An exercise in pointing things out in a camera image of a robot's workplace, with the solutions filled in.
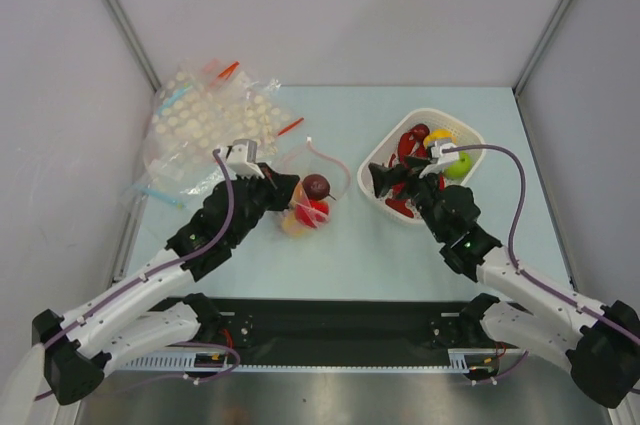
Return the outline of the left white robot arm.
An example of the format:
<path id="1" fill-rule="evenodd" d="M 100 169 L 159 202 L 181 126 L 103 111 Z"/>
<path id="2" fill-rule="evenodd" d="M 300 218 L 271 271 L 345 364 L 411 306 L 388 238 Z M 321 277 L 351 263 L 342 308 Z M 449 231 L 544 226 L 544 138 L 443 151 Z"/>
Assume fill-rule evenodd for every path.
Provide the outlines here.
<path id="1" fill-rule="evenodd" d="M 46 309 L 32 321 L 32 341 L 45 348 L 43 375 L 61 405 L 91 394 L 114 366 L 116 347 L 132 350 L 125 326 L 196 283 L 232 256 L 268 212 L 286 210 L 300 181 L 267 164 L 260 175 L 218 183 L 192 218 L 137 275 L 119 282 L 75 310 Z"/>

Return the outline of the yellow pear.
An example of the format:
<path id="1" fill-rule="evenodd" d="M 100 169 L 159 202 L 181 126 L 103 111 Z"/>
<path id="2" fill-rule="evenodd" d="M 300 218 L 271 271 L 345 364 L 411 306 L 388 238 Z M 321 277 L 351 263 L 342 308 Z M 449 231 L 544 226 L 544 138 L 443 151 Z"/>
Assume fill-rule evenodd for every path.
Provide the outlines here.
<path id="1" fill-rule="evenodd" d="M 280 228 L 284 234 L 291 238 L 300 238 L 311 231 L 309 227 L 296 219 L 295 213 L 292 211 L 282 215 Z"/>

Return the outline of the yellow bell pepper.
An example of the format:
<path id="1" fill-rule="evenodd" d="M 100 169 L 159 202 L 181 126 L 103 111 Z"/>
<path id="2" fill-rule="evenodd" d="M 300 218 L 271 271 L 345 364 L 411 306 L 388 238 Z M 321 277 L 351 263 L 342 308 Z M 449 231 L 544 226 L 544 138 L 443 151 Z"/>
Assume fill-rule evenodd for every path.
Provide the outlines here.
<path id="1" fill-rule="evenodd" d="M 431 147 L 438 140 L 449 140 L 456 143 L 456 137 L 447 129 L 436 129 L 429 133 L 423 140 L 425 148 Z"/>

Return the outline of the pink dotted zip bag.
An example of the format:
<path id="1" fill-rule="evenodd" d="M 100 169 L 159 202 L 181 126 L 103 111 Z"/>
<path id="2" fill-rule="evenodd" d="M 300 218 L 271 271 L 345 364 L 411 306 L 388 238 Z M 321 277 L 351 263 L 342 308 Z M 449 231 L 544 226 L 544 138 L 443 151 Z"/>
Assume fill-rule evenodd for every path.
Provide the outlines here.
<path id="1" fill-rule="evenodd" d="M 275 169 L 299 177 L 288 207 L 276 213 L 276 224 L 285 235 L 300 238 L 328 225 L 337 202 L 351 185 L 347 166 L 320 151 L 311 137 L 279 157 Z"/>

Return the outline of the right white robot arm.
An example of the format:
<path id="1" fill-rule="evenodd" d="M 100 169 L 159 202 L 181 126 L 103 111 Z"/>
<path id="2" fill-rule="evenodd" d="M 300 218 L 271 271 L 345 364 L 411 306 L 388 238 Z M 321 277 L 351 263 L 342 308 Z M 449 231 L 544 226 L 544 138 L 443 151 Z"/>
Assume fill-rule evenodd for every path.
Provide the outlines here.
<path id="1" fill-rule="evenodd" d="M 639 315 L 628 304 L 611 305 L 563 288 L 517 263 L 477 222 L 480 210 L 470 188 L 442 187 L 426 159 L 410 158 L 386 167 L 370 163 L 373 191 L 381 198 L 398 187 L 413 203 L 449 268 L 516 302 L 476 301 L 461 321 L 463 338 L 473 346 L 491 339 L 523 348 L 568 372 L 591 400 L 617 408 L 639 385 Z"/>

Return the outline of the orange yellow mango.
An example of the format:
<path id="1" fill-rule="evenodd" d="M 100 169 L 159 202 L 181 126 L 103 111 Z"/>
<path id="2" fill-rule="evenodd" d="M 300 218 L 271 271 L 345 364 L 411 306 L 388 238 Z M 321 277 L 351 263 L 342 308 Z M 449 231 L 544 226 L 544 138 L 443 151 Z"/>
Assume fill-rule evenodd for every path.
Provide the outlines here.
<path id="1" fill-rule="evenodd" d="M 307 200 L 306 192 L 301 183 L 298 183 L 295 187 L 291 201 L 293 203 L 305 203 Z"/>

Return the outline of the dark purple passion fruit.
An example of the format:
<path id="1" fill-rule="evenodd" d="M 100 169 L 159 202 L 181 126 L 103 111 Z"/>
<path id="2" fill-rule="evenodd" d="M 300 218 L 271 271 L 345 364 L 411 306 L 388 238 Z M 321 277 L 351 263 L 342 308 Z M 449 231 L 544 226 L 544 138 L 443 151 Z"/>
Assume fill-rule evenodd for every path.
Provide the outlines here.
<path id="1" fill-rule="evenodd" d="M 321 174 L 309 174 L 302 180 L 302 185 L 306 192 L 306 196 L 310 200 L 321 201 L 326 198 L 335 200 L 336 197 L 331 193 L 331 184 L 329 180 Z"/>

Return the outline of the red apple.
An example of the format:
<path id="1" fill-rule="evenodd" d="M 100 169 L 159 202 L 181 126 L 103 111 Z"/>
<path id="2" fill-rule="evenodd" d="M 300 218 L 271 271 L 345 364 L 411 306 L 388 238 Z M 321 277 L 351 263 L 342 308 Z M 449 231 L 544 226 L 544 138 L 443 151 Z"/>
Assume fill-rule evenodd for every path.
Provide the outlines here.
<path id="1" fill-rule="evenodd" d="M 308 228 L 318 228 L 329 221 L 330 207 L 327 201 L 309 200 L 298 204 L 294 215 L 296 220 Z"/>

